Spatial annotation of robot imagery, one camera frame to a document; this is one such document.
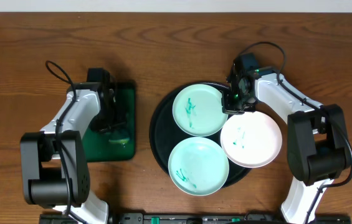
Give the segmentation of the green scouring sponge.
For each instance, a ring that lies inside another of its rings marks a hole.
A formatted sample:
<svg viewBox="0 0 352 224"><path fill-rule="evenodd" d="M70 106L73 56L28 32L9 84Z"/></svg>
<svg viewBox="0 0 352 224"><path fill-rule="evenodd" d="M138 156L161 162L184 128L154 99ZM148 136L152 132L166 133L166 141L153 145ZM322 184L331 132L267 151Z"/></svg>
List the green scouring sponge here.
<svg viewBox="0 0 352 224"><path fill-rule="evenodd" d="M127 130L114 130L108 134L108 142L111 144L126 144L130 141L130 134Z"/></svg>

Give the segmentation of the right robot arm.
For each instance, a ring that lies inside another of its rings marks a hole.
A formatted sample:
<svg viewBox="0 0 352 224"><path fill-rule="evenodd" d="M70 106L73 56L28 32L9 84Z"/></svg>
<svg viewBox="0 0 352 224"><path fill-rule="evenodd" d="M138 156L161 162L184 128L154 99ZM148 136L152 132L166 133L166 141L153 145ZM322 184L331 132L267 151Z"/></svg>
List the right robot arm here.
<svg viewBox="0 0 352 224"><path fill-rule="evenodd" d="M227 82L231 88L222 92L222 111L230 118L220 138L225 154L246 168L275 159L282 144L280 128L255 108L257 103L269 106L287 124L287 161L293 175L280 208L282 219L315 220L323 192L352 179L352 148L343 110L308 98L273 67L233 66Z"/></svg>

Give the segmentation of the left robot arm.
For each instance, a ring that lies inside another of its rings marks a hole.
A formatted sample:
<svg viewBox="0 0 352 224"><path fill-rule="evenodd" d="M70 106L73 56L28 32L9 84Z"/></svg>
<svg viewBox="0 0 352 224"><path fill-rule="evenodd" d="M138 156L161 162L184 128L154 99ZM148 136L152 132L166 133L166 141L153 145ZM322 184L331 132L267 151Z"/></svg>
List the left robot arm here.
<svg viewBox="0 0 352 224"><path fill-rule="evenodd" d="M112 223L88 163L130 160L135 146L134 83L75 83L53 120L20 140L25 201L55 210L40 223Z"/></svg>

